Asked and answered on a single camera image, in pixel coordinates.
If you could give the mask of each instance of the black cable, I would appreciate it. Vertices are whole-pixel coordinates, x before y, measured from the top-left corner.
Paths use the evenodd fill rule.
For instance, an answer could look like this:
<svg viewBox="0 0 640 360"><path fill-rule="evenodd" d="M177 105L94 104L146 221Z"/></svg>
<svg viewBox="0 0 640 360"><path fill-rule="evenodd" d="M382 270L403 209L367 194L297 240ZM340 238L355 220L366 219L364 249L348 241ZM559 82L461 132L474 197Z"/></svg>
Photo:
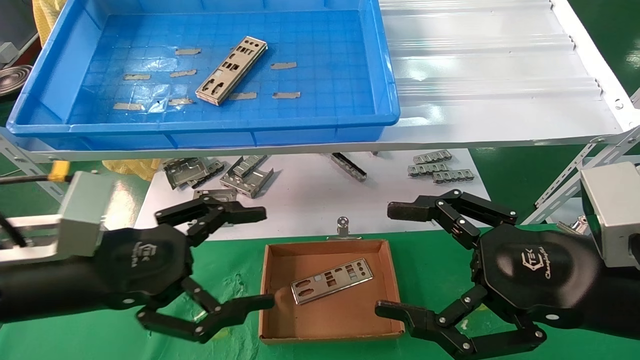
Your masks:
<svg viewBox="0 0 640 360"><path fill-rule="evenodd" d="M9 235L9 238L19 247L27 247L27 241L24 239L22 234L18 229L14 228L13 225L9 224L9 221L0 213L0 227L4 229L4 231Z"/></svg>
<svg viewBox="0 0 640 360"><path fill-rule="evenodd" d="M71 179L73 179L73 175L65 176L66 182L70 182ZM33 181L49 181L49 178L48 175L0 177L0 185L31 183Z"/></svg>

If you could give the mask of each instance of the brand logo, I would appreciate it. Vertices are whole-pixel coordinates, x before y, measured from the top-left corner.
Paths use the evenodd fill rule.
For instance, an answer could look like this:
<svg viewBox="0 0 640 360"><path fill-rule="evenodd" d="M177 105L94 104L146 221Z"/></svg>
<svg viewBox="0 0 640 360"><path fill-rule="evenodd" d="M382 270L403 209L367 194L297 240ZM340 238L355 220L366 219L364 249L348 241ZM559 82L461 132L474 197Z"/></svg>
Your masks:
<svg viewBox="0 0 640 360"><path fill-rule="evenodd" d="M536 252L534 249L524 249L522 252L522 264L527 268L530 268L531 271L536 271L537 269L543 268L546 266L545 277L547 279L551 279L551 261L549 260L549 254L545 251L545 248L542 246L538 247L538 251Z"/></svg>
<svg viewBox="0 0 640 360"><path fill-rule="evenodd" d="M156 254L157 246L152 244L142 245L141 241L138 241L133 245L133 252L131 254L131 267L138 266L139 261L149 261L151 257Z"/></svg>

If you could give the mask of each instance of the green mat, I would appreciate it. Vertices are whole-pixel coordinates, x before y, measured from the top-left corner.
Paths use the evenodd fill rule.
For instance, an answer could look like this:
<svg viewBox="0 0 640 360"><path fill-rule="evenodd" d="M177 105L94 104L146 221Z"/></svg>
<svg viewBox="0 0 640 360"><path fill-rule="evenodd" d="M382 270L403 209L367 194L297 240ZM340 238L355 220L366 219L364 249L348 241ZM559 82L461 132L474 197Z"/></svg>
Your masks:
<svg viewBox="0 0 640 360"><path fill-rule="evenodd" d="M551 225L528 227L549 229ZM390 241L400 296L404 302L442 310L472 287L471 253L443 231L367 235ZM283 238L211 241L194 251L195 276L220 300L260 291L264 246L268 243L321 241L325 238ZM151 334L129 311L94 313L7 324L0 329L1 360L267 360L267 359L449 359L437 345L404 335L397 340L262 344L257 338L258 314L244 325L220 332L205 345ZM199 308L181 297L165 313L193 319ZM482 308L467 317L469 336L500 332L513 326ZM536 351L512 359L637 359L640 341L594 332L544 327L548 340Z"/></svg>

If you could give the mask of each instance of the metal strip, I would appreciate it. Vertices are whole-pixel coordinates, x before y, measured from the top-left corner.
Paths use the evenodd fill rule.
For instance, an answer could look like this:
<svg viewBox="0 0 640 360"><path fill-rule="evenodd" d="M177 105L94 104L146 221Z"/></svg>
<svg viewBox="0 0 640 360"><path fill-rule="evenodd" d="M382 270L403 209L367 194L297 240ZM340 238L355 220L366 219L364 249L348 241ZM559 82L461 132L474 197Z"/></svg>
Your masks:
<svg viewBox="0 0 640 360"><path fill-rule="evenodd" d="M273 63L271 64L271 70L285 70L285 69L293 69L298 66L298 63L295 61L292 63Z"/></svg>
<svg viewBox="0 0 640 360"><path fill-rule="evenodd" d="M296 304L302 305L371 279L373 274L369 265L360 258L296 280L291 283L291 291Z"/></svg>
<svg viewBox="0 0 640 360"><path fill-rule="evenodd" d="M176 55L195 55L195 54L200 54L200 52L202 51L202 49L196 48L196 49L176 49L175 50L175 54Z"/></svg>
<svg viewBox="0 0 640 360"><path fill-rule="evenodd" d="M358 167L358 165L355 165L353 161L347 159L347 157L342 153L334 152L330 157L334 163L338 164L340 168L346 171L347 174L351 175L351 177L357 181L362 183L367 179L367 173Z"/></svg>
<svg viewBox="0 0 640 360"><path fill-rule="evenodd" d="M300 97L300 92L275 92L271 97L274 99L297 99Z"/></svg>
<svg viewBox="0 0 640 360"><path fill-rule="evenodd" d="M127 104L126 102L116 102L113 105L114 110L129 110L140 111L142 110L142 104Z"/></svg>
<svg viewBox="0 0 640 360"><path fill-rule="evenodd" d="M14 146L14 144L4 136L0 136L0 153L9 159L16 167L21 169L26 175L46 175L46 173L42 171L37 164L33 163L21 149ZM56 199L56 201L62 201L65 192L56 183L52 183L50 181L37 181L36 184Z"/></svg>
<svg viewBox="0 0 640 360"><path fill-rule="evenodd" d="M188 105L193 104L193 100L188 97L181 97L180 99L169 100L169 106Z"/></svg>
<svg viewBox="0 0 640 360"><path fill-rule="evenodd" d="M169 74L170 78L179 78L181 76L190 76L190 75L195 75L197 72L196 69L192 69L192 70L185 70L185 71L176 71L176 72L172 72L171 74Z"/></svg>
<svg viewBox="0 0 640 360"><path fill-rule="evenodd" d="M564 179L566 179L566 177L573 172L574 169L577 168L578 171L580 171L580 169L582 168L582 160L584 160L584 158L589 154L589 151L591 151L596 145L596 143L589 143L582 149L582 151L580 151L580 153L573 159L573 161L571 161L569 165L560 173L560 175L558 175L556 180L554 180L554 182L545 190L540 198L538 198L538 200L536 201L536 207L539 207L543 202L545 202L549 198L549 196L558 188L558 186L560 186Z"/></svg>
<svg viewBox="0 0 640 360"><path fill-rule="evenodd" d="M150 78L149 74L124 74L125 80L149 80Z"/></svg>
<svg viewBox="0 0 640 360"><path fill-rule="evenodd" d="M229 95L229 100L250 100L258 97L255 92L234 92Z"/></svg>

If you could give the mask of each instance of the white table surface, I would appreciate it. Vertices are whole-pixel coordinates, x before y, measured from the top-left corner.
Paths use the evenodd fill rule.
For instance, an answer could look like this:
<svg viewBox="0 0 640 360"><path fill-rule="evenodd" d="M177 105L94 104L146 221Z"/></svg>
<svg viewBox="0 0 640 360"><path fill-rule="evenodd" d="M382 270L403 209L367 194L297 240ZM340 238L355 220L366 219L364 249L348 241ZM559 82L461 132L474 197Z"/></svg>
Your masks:
<svg viewBox="0 0 640 360"><path fill-rule="evenodd" d="M394 233L439 229L430 223L403 222L387 218L387 204L391 201L412 202L418 195L440 195L457 188L489 199L473 160L466 149L449 150L453 159L451 169L469 168L476 175L471 182L434 184L431 177L411 178L406 168L415 155L424 151L352 152L345 155L364 169L367 180L359 183L322 154L290 154L270 156L261 170L274 168L267 191L256 199L238 194L244 206L264 206L267 220L255 224L224 227L208 240L236 240L252 238L284 238L336 233L336 221L349 218L349 229L356 234ZM227 166L237 157L219 157ZM216 176L199 190L223 188ZM171 190L164 172L155 174L138 215L135 227L156 226L154 214L159 210L189 201L193 190ZM185 231L187 226L177 227Z"/></svg>

